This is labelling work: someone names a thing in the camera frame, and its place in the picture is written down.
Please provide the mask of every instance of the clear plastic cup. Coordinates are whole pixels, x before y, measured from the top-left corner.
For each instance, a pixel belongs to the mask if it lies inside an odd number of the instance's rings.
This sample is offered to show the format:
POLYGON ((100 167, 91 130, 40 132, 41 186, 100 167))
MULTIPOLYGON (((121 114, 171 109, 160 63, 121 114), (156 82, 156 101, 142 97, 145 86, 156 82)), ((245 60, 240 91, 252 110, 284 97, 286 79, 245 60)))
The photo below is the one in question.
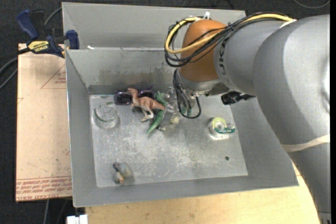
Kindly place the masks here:
POLYGON ((119 124, 117 107, 112 102, 102 104, 95 108, 92 116, 95 124, 105 130, 112 129, 119 124))

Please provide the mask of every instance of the toy dinosaur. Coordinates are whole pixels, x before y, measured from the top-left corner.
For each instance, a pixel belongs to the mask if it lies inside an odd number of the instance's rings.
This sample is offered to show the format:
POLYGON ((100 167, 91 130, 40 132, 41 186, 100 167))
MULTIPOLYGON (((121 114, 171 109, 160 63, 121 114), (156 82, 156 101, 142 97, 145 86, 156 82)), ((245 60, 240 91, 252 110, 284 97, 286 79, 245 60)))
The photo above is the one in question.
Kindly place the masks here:
POLYGON ((138 91, 133 88, 128 88, 127 92, 132 95, 132 104, 131 106, 141 108, 143 114, 145 117, 141 121, 147 121, 148 119, 154 118, 154 112, 153 110, 164 110, 164 106, 154 99, 151 99, 149 97, 141 97, 138 98, 138 91))

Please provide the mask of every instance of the cardboard box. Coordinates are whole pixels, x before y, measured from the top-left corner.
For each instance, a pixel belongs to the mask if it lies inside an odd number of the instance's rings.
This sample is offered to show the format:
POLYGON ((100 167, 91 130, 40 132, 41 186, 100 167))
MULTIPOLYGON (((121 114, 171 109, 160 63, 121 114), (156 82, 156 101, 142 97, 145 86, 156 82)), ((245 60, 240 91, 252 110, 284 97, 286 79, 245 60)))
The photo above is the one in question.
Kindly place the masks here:
POLYGON ((65 59, 18 57, 16 201, 72 195, 65 59))

